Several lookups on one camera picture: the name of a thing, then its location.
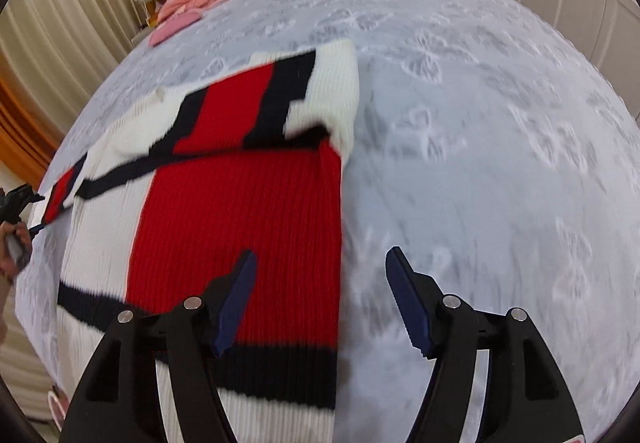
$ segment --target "gray handle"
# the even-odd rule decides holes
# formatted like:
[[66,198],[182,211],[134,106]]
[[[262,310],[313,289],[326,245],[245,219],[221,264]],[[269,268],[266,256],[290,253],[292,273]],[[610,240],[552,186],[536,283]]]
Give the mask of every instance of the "gray handle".
[[31,258],[24,249],[24,246],[20,241],[18,241],[17,237],[11,233],[5,236],[4,243],[9,250],[9,256],[13,259],[15,266],[18,268],[18,271],[22,271],[25,266],[29,264],[29,260]]

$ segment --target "red stripe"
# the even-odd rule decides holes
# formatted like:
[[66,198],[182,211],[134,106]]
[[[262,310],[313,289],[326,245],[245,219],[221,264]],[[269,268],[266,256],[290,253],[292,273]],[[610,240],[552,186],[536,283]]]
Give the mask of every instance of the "red stripe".
[[221,80],[209,87],[193,132],[178,141],[175,154],[197,154],[242,146],[254,127],[273,64]]
[[71,167],[54,185],[42,219],[44,224],[48,225],[49,223],[52,223],[60,215],[60,212],[62,211],[62,203],[71,190],[68,186],[73,178],[74,170],[75,167]]
[[327,141],[167,166],[142,211],[126,301],[168,311],[250,248],[257,283],[238,341],[335,348],[340,245],[340,158]]

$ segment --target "bed sheet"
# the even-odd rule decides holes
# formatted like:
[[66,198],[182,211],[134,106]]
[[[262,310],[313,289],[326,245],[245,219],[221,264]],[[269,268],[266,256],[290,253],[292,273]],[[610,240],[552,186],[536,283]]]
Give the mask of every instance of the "bed sheet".
[[[428,383],[432,364],[386,284],[393,245],[476,309],[524,307],[593,441],[640,379],[640,135],[590,63],[513,0],[231,0],[135,49],[42,189],[154,87],[339,37],[356,45],[361,99],[342,188],[334,441],[405,441]],[[60,221],[36,238],[17,282],[18,318],[54,377],[66,229]],[[463,442],[482,407],[486,359],[477,367]]]

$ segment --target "metal screw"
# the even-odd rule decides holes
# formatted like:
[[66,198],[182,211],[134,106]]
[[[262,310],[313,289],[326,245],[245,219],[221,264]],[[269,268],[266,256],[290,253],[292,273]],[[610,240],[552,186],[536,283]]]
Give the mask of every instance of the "metal screw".
[[132,320],[133,320],[133,311],[129,311],[128,309],[121,311],[120,314],[118,315],[118,322],[120,322],[121,324],[126,324],[127,322],[131,322]]
[[185,309],[198,309],[202,306],[202,299],[200,297],[189,297],[184,301]]
[[446,305],[446,307],[451,309],[457,309],[460,307],[462,302],[455,295],[447,295],[444,299],[442,299],[442,303]]
[[518,322],[524,322],[528,318],[527,312],[520,308],[512,309],[511,316]]

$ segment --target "hand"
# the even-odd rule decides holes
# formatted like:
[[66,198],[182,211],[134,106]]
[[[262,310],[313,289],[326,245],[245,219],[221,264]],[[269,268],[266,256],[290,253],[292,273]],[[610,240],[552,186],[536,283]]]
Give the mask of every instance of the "hand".
[[0,275],[4,275],[9,282],[13,282],[18,276],[18,273],[20,273],[20,270],[9,255],[9,250],[4,241],[4,238],[10,234],[16,236],[29,255],[31,251],[33,251],[33,246],[31,246],[31,235],[29,235],[27,225],[24,223],[12,225],[11,223],[4,222],[0,225]]

